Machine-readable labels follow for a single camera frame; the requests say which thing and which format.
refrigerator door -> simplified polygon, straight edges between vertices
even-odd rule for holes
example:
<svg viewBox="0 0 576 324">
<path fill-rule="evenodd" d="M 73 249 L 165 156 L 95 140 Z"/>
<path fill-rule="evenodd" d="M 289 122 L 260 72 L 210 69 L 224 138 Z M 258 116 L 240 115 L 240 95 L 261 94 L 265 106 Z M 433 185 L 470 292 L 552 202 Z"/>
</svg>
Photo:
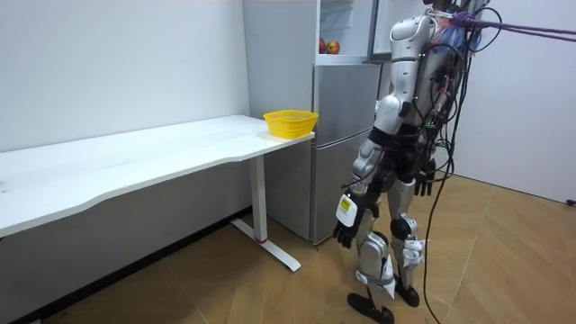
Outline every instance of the refrigerator door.
<svg viewBox="0 0 576 324">
<path fill-rule="evenodd" d="M 370 129 L 378 98 L 381 65 L 314 68 L 316 146 L 322 147 Z"/>
<path fill-rule="evenodd" d="M 365 131 L 353 138 L 315 148 L 312 152 L 311 238 L 314 244 L 332 235 L 336 225 L 336 207 L 344 192 L 340 186 L 350 182 L 352 163 L 358 149 L 368 138 Z"/>
<path fill-rule="evenodd" d="M 294 233 L 310 238 L 311 143 L 264 155 L 266 211 Z"/>
</svg>

yellow basket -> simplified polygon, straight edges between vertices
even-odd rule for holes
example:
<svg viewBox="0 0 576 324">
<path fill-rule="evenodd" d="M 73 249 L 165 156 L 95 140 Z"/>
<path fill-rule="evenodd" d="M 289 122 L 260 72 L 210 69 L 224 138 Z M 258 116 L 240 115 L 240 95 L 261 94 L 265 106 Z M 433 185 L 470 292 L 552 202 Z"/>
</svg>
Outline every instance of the yellow basket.
<svg viewBox="0 0 576 324">
<path fill-rule="evenodd" d="M 298 139 L 308 135 L 318 119 L 315 112 L 280 111 L 264 114 L 264 119 L 272 135 L 284 139 Z"/>
</svg>

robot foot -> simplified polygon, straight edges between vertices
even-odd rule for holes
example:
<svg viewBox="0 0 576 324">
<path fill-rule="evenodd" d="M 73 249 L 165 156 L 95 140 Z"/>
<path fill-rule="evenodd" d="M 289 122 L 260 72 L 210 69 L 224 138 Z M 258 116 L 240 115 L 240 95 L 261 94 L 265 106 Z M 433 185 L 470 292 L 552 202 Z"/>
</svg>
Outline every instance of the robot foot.
<svg viewBox="0 0 576 324">
<path fill-rule="evenodd" d="M 410 307 L 418 307 L 420 305 L 420 296 L 418 296 L 418 292 L 414 287 L 410 287 L 409 289 L 404 288 L 402 281 L 400 278 L 395 274 L 394 279 L 396 279 L 396 293 L 410 306 Z"/>
<path fill-rule="evenodd" d="M 377 310 L 369 298 L 357 293 L 348 295 L 348 304 L 362 315 L 375 320 L 378 324 L 394 324 L 392 312 L 382 306 L 382 311 Z"/>
</svg>

wooden floor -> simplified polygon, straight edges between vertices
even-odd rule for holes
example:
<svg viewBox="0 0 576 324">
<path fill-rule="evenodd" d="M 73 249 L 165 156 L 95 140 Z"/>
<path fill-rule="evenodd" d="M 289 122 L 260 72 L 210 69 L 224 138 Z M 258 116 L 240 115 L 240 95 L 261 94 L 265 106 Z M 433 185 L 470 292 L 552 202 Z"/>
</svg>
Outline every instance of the wooden floor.
<svg viewBox="0 0 576 324">
<path fill-rule="evenodd" d="M 421 236 L 431 202 L 417 198 L 411 208 Z M 377 221 L 387 236 L 388 222 Z M 301 262 L 295 274 L 228 226 L 45 323 L 372 323 L 346 303 L 348 293 L 365 291 L 353 250 L 332 239 L 314 247 L 272 220 L 269 227 Z M 429 247 L 428 297 L 445 324 L 576 323 L 575 208 L 455 176 Z M 422 275 L 420 266 L 420 294 Z M 397 324 L 434 322 L 423 302 L 387 306 Z"/>
</svg>

red apple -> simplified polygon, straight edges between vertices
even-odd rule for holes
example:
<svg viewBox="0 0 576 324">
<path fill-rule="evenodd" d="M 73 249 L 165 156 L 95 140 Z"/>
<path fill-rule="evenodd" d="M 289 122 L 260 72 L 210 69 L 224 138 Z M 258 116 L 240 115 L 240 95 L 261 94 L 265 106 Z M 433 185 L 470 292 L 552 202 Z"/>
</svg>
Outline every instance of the red apple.
<svg viewBox="0 0 576 324">
<path fill-rule="evenodd" d="M 326 52 L 328 54 L 338 54 L 340 52 L 340 44 L 335 40 L 329 41 L 326 44 Z"/>
<path fill-rule="evenodd" d="M 324 40 L 321 37 L 320 37 L 318 52 L 320 54 L 326 54 L 326 43 L 324 42 Z"/>
</svg>

